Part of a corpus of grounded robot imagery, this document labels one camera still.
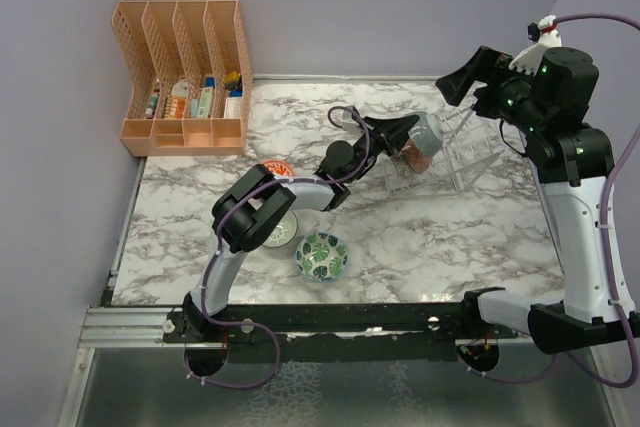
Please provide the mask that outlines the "white brown lattice bowl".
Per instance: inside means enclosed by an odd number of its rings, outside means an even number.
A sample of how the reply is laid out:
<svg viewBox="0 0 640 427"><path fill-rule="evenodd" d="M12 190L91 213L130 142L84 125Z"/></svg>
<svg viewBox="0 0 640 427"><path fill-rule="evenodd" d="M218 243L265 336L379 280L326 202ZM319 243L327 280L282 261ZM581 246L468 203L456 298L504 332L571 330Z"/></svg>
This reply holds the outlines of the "white brown lattice bowl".
<svg viewBox="0 0 640 427"><path fill-rule="evenodd" d="M390 160L399 176L408 177L411 175L412 170L403 154L396 154Z"/></svg>

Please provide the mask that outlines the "white green patterned bowl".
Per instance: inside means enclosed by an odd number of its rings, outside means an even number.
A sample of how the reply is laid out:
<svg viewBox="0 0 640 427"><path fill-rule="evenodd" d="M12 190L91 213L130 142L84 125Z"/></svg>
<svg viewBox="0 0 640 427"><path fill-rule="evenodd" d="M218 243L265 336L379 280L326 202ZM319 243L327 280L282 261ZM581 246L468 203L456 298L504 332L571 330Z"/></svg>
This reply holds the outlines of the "white green patterned bowl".
<svg viewBox="0 0 640 427"><path fill-rule="evenodd" d="M269 237L263 242L267 248L279 248L291 242L298 231L298 219L294 212L287 212Z"/></svg>

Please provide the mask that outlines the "dark floral pink bowl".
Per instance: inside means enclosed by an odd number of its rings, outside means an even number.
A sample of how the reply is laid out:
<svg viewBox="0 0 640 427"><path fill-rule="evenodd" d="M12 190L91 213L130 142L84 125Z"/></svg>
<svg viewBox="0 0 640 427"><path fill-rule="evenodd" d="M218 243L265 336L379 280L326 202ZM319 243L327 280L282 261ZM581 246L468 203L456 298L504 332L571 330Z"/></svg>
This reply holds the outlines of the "dark floral pink bowl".
<svg viewBox="0 0 640 427"><path fill-rule="evenodd" d="M428 170L432 163L432 159L423 154L414 144L408 143L403 149L402 154L409 168L416 174L423 174Z"/></svg>

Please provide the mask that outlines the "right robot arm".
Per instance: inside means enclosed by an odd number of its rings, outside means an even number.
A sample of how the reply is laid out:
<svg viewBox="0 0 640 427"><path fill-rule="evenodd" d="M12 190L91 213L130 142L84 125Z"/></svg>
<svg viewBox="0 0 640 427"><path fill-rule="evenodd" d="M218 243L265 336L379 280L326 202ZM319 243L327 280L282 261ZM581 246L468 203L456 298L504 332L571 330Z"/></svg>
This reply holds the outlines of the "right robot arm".
<svg viewBox="0 0 640 427"><path fill-rule="evenodd" d="M614 231L611 142L584 121L599 70L589 54L569 47L546 50L533 74L510 69L511 59L482 46L436 86L457 106L479 83L473 111L524 135L525 156L554 220L564 297L544 304L503 288L482 289L465 296L473 305L459 314L461 330L481 338L502 325L531 336L546 354L637 336L639 316Z"/></svg>

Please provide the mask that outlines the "grey blue bowl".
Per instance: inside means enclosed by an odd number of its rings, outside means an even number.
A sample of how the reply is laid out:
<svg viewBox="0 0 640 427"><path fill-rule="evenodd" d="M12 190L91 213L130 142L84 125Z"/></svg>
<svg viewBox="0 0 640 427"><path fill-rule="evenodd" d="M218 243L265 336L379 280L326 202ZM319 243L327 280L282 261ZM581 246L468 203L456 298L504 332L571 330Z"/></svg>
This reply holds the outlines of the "grey blue bowl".
<svg viewBox="0 0 640 427"><path fill-rule="evenodd" d="M409 139L427 157L434 157L444 144L444 126L435 114L416 112L419 120L409 130Z"/></svg>

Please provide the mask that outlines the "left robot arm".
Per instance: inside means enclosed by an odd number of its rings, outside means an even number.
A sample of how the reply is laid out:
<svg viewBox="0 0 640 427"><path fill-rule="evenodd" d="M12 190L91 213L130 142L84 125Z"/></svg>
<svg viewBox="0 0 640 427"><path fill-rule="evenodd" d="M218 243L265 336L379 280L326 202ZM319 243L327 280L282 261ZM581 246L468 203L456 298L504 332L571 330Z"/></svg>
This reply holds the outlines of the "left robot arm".
<svg viewBox="0 0 640 427"><path fill-rule="evenodd" d="M308 177L278 176L256 164L239 178L212 208L216 246L201 278L186 296L182 309L186 329L195 339L214 339L220 327L240 326L222 321L237 273L247 255L260 247L282 218L293 210L327 212L350 195L347 185L362 178L377 157L398 153L420 120L417 114L392 119L361 117L353 107L341 109L361 133L353 144L337 140Z"/></svg>

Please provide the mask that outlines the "orange white floral bowl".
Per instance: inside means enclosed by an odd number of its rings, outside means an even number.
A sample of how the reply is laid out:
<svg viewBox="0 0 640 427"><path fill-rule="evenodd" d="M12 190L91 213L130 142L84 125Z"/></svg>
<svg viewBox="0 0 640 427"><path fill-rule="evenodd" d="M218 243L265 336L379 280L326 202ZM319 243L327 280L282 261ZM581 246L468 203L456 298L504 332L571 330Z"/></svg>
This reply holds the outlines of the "orange white floral bowl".
<svg viewBox="0 0 640 427"><path fill-rule="evenodd" d="M274 175L281 177L293 177L295 175L294 169L286 161L269 159L263 161L262 164Z"/></svg>

